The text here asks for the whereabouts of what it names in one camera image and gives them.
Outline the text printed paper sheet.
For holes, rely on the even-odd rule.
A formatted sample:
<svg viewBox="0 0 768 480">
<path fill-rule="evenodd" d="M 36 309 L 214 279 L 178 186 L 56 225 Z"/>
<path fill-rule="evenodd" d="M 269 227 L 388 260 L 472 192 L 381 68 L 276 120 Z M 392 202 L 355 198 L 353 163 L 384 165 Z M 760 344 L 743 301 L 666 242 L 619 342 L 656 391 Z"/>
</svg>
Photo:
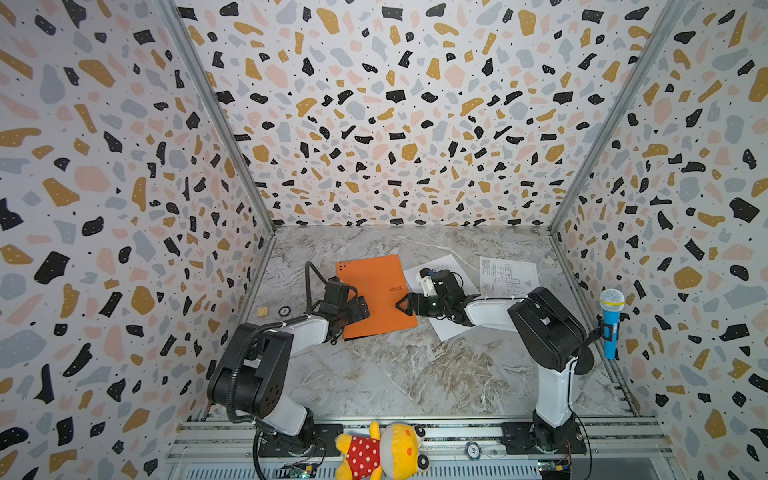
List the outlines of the text printed paper sheet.
<svg viewBox="0 0 768 480">
<path fill-rule="evenodd" d="M 397 310 L 426 318 L 443 342 L 474 327 L 467 306 L 477 297 L 477 289 L 465 280 L 452 255 L 412 267 L 404 274 L 408 292 L 395 304 Z"/>
</svg>

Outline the orange and black folder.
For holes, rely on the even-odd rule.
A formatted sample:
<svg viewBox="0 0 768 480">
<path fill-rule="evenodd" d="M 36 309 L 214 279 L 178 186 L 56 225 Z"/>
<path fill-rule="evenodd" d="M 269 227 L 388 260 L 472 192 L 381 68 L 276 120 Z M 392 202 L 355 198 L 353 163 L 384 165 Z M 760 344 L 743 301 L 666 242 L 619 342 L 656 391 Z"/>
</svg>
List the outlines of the orange and black folder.
<svg viewBox="0 0 768 480">
<path fill-rule="evenodd" d="M 353 340 L 415 328 L 415 315 L 407 315 L 396 303 L 408 294 L 400 257 L 388 255 L 336 263 L 337 276 L 354 286 L 367 302 L 370 316 L 345 328 L 344 339 Z"/>
</svg>

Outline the technical drawing paper sheet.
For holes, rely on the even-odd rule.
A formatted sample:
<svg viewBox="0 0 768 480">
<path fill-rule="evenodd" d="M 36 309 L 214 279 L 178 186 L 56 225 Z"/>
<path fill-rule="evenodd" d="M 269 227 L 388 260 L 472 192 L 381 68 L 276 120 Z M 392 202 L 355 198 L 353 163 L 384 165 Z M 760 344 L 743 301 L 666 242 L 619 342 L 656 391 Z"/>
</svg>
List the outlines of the technical drawing paper sheet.
<svg viewBox="0 0 768 480">
<path fill-rule="evenodd" d="M 480 293 L 485 297 L 522 297 L 540 286 L 534 263 L 480 258 Z"/>
</svg>

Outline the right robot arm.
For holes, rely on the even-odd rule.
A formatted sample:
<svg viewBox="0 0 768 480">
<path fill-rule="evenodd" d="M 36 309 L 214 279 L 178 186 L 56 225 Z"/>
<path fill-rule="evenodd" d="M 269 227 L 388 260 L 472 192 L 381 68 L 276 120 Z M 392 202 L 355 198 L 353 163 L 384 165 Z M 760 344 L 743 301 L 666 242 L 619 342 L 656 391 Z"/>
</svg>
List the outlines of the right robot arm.
<svg viewBox="0 0 768 480">
<path fill-rule="evenodd" d="M 595 336 L 544 287 L 522 297 L 467 294 L 458 274 L 449 270 L 420 272 L 420 293 L 409 292 L 395 303 L 406 315 L 517 333 L 538 368 L 538 397 L 532 420 L 509 433 L 506 445 L 557 453 L 572 446 L 579 434 L 572 396 L 575 377 L 594 366 L 590 349 Z"/>
</svg>

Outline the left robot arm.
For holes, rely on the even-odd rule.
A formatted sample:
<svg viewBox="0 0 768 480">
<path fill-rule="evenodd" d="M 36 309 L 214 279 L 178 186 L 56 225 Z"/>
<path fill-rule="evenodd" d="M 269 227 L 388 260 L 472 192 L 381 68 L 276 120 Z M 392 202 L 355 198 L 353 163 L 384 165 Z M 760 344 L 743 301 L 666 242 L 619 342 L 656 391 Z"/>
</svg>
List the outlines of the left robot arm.
<svg viewBox="0 0 768 480">
<path fill-rule="evenodd" d="M 210 402 L 225 409 L 232 423 L 249 423 L 268 442 L 302 454 L 315 442 L 310 409 L 284 392 L 292 356 L 323 343 L 334 343 L 344 329 L 367 319 L 370 311 L 357 289 L 333 277 L 323 297 L 309 300 L 298 317 L 257 325 L 239 325 L 207 387 Z"/>
</svg>

